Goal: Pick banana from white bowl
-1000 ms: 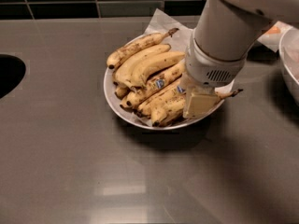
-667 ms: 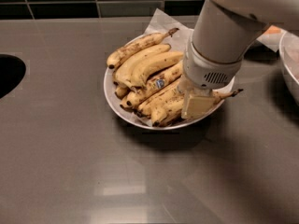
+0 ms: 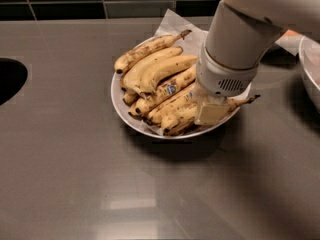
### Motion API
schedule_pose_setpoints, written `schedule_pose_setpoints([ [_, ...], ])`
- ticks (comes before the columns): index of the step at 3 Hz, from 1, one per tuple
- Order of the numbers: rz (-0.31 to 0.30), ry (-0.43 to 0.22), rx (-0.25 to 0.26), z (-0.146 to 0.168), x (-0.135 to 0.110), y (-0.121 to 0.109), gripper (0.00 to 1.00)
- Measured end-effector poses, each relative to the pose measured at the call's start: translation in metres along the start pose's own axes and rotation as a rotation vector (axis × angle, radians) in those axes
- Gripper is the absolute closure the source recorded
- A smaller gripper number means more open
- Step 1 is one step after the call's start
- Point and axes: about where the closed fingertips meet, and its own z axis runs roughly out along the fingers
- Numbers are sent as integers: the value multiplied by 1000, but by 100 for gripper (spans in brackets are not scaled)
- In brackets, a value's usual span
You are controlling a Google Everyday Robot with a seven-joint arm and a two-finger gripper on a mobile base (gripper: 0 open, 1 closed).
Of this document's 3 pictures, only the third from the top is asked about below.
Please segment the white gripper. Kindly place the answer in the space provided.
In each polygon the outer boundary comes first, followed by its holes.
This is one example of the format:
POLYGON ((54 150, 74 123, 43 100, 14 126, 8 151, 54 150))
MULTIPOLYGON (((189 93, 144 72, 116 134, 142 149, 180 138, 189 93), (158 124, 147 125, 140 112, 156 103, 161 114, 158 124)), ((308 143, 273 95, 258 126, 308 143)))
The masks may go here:
MULTIPOLYGON (((196 102, 208 99, 211 103, 221 103, 225 97, 242 95, 256 74, 257 67, 239 70, 218 64, 209 55, 205 45, 202 45, 196 64, 196 80, 192 99, 196 102)), ((196 125, 215 125, 228 114, 228 104, 211 103, 197 104, 194 120, 196 125)))

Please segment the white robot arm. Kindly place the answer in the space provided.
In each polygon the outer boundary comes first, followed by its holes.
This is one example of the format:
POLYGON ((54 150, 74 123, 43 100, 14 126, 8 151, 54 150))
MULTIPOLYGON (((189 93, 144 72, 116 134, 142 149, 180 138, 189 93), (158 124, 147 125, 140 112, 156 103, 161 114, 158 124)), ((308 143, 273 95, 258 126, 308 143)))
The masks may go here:
POLYGON ((197 62, 195 123, 212 125, 286 31, 320 39, 320 0, 220 0, 197 62))

